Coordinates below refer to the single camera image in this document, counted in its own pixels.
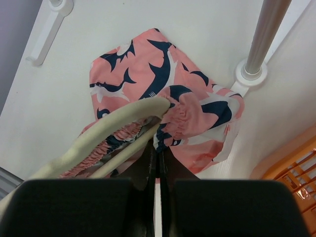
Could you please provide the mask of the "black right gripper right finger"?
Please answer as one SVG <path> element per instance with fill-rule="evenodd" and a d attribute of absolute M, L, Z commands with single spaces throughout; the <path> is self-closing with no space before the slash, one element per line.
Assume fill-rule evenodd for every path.
<path fill-rule="evenodd" d="M 271 180 L 199 179 L 170 150 L 158 154 L 164 237 L 308 237 L 298 205 Z"/>

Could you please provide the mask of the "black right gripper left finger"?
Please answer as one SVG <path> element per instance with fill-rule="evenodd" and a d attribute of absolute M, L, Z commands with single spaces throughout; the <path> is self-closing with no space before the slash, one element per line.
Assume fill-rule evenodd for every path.
<path fill-rule="evenodd" d="M 24 182 L 0 222 L 3 237 L 152 237 L 156 153 L 102 179 Z"/>

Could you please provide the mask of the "pink shark print shorts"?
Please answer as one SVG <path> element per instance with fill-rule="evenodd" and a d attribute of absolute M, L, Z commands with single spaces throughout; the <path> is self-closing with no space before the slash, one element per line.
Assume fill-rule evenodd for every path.
<path fill-rule="evenodd" d="M 96 58 L 89 88 L 96 121 L 128 105 L 145 108 L 62 178 L 91 176 L 151 126 L 157 152 L 168 149 L 190 172 L 200 173 L 228 158 L 244 111 L 239 93 L 215 83 L 157 28 Z"/>

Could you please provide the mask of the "wooden clothes hanger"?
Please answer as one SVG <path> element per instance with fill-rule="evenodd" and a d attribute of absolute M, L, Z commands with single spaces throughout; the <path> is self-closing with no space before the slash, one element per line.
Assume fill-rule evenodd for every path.
<path fill-rule="evenodd" d="M 80 135 L 64 155 L 40 168 L 27 180 L 57 178 L 82 162 L 106 138 L 131 122 L 155 116 L 161 118 L 169 109 L 166 98 L 151 97 L 129 103 L 98 120 Z"/>

